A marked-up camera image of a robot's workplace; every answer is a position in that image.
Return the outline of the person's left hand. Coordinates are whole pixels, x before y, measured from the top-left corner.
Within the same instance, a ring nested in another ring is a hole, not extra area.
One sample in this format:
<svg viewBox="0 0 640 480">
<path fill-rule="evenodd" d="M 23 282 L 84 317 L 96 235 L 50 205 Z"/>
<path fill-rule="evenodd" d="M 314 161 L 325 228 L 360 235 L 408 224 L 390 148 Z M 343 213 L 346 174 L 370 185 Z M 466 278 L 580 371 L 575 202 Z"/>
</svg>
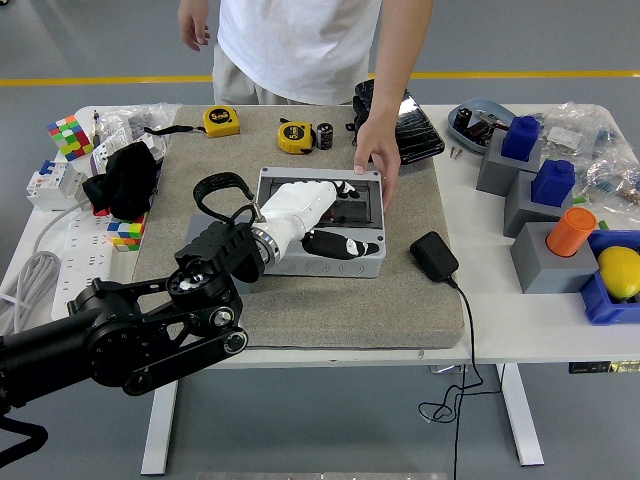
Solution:
<svg viewBox="0 0 640 480">
<path fill-rule="evenodd" d="M 364 174 L 370 162 L 383 178 L 383 211 L 391 205 L 399 184 L 401 159 L 395 137 L 396 121 L 371 115 L 356 136 L 356 151 L 353 160 L 355 174 Z"/>
</svg>

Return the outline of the person's right hand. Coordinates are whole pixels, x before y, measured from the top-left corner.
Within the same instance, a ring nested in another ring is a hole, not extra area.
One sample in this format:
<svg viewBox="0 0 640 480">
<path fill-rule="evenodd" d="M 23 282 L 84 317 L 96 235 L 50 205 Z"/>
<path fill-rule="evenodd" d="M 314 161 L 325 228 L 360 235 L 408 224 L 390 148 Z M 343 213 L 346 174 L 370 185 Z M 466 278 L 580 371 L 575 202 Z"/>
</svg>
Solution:
<svg viewBox="0 0 640 480">
<path fill-rule="evenodd" d="M 199 52 L 209 44 L 209 2 L 207 0 L 182 0 L 178 8 L 178 24 L 182 42 Z"/>
</svg>

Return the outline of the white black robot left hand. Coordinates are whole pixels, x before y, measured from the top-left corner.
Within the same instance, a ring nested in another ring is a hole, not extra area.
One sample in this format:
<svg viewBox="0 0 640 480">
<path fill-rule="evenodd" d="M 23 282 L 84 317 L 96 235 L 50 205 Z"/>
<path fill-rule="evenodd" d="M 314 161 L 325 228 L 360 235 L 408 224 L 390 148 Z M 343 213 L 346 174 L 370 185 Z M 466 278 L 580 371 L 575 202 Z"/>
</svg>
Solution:
<svg viewBox="0 0 640 480">
<path fill-rule="evenodd" d="M 376 243 L 316 229 L 336 199 L 358 197 L 355 188 L 346 181 L 284 184 L 261 207 L 261 217 L 252 226 L 262 260 L 267 265 L 279 263 L 292 241 L 299 241 L 303 250 L 312 255 L 340 260 L 379 252 Z"/>
</svg>

